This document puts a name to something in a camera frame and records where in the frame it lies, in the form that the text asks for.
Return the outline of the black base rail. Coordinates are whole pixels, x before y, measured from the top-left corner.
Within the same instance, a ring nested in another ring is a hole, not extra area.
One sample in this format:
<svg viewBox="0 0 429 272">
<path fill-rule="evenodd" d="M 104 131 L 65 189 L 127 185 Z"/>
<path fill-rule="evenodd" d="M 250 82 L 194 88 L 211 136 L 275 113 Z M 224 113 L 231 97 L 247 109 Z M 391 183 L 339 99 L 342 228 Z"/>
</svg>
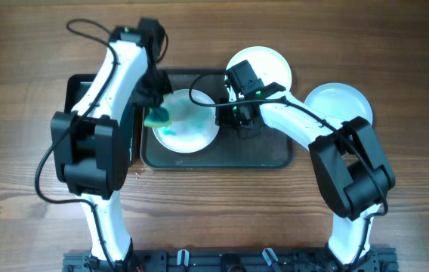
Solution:
<svg viewBox="0 0 429 272">
<path fill-rule="evenodd" d="M 147 272 L 220 272 L 220 271 L 346 271 L 338 264 L 328 249 L 306 248 L 263 251 L 187 251 L 177 252 L 134 251 L 134 265 L 117 261 L 116 271 Z M 89 251 L 69 253 L 63 257 L 62 271 L 112 271 L 106 261 L 101 261 Z M 347 271 L 397 272 L 400 266 L 396 250 L 372 247 Z"/>
</svg>

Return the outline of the white plate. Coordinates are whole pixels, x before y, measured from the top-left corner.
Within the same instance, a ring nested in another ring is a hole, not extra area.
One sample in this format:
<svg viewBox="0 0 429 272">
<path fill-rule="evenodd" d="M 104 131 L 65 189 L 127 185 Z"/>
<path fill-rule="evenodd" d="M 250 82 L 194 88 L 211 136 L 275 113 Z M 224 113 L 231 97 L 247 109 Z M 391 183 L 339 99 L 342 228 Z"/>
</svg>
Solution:
<svg viewBox="0 0 429 272">
<path fill-rule="evenodd" d="M 215 108 L 194 104 L 187 88 L 167 95 L 162 106 L 170 113 L 171 124 L 154 128 L 153 133 L 167 149 L 176 153 L 195 153 L 206 148 L 218 135 Z"/>
<path fill-rule="evenodd" d="M 292 87 L 292 70 L 287 60 L 277 51 L 264 46 L 252 46 L 244 48 L 236 53 L 227 64 L 227 70 L 247 60 L 255 75 L 265 85 L 278 83 L 290 91 Z"/>
</svg>

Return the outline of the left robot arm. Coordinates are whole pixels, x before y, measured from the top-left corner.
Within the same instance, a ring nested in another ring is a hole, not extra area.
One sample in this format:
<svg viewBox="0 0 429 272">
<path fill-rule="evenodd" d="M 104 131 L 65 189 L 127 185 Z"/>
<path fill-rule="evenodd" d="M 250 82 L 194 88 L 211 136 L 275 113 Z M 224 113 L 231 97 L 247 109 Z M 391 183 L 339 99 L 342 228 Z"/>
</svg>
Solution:
<svg viewBox="0 0 429 272">
<path fill-rule="evenodd" d="M 66 255 L 65 271 L 142 271 L 125 227 L 120 190 L 133 159 L 134 112 L 147 108 L 167 123 L 164 96 L 172 92 L 168 75 L 157 69 L 168 47 L 168 36 L 157 19 L 142 18 L 136 27 L 117 26 L 99 39 L 107 52 L 85 93 L 66 97 L 64 111 L 51 120 L 52 145 L 35 172 L 40 175 L 49 156 L 57 179 L 81 205 L 92 238 L 89 252 Z"/>
</svg>

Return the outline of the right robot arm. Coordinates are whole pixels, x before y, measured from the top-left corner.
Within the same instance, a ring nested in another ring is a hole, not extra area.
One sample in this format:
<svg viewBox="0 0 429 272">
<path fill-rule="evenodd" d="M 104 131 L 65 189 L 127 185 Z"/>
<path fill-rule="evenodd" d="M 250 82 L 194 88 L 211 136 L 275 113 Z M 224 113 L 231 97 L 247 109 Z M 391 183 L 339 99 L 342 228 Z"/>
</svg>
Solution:
<svg viewBox="0 0 429 272">
<path fill-rule="evenodd" d="M 369 250 L 374 218 L 388 212 L 387 193 L 396 181 L 371 122 L 321 113 L 281 84 L 264 82 L 247 60 L 224 74 L 236 99 L 221 111 L 241 122 L 256 114 L 308 150 L 320 194 L 335 216 L 329 250 L 341 268 L 355 271 Z"/>
</svg>

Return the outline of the black water tub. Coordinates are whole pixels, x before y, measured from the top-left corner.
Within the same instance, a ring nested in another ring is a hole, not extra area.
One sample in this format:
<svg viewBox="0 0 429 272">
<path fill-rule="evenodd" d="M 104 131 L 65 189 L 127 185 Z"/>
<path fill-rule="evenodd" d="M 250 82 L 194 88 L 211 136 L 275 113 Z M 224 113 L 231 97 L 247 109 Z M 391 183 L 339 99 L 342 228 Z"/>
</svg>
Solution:
<svg viewBox="0 0 429 272">
<path fill-rule="evenodd" d="M 74 74 L 68 79 L 65 113 L 70 113 L 74 105 L 85 96 L 96 75 L 96 73 L 80 73 Z M 119 124 L 122 139 L 129 151 L 129 165 L 133 165 L 140 158 L 141 113 L 140 108 L 127 103 Z"/>
</svg>

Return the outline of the light blue plate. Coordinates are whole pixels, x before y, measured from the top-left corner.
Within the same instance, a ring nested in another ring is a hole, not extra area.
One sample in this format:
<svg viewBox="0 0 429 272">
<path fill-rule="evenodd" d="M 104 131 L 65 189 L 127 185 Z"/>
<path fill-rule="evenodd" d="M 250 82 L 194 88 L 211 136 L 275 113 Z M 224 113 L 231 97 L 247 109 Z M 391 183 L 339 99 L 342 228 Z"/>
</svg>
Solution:
<svg viewBox="0 0 429 272">
<path fill-rule="evenodd" d="M 304 103 L 314 110 L 350 121 L 357 116 L 373 124 L 372 107 L 366 97 L 350 85 L 331 82 L 314 88 Z"/>
</svg>

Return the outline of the green yellow sponge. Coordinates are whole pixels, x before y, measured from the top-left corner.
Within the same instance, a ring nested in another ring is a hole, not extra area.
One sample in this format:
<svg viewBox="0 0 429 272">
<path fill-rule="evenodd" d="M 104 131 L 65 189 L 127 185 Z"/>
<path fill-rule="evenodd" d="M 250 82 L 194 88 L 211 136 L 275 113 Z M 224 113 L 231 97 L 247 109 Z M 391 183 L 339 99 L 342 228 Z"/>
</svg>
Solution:
<svg viewBox="0 0 429 272">
<path fill-rule="evenodd" d="M 161 128 L 171 124 L 171 114 L 164 107 L 149 108 L 144 119 L 144 126 L 149 128 Z"/>
</svg>

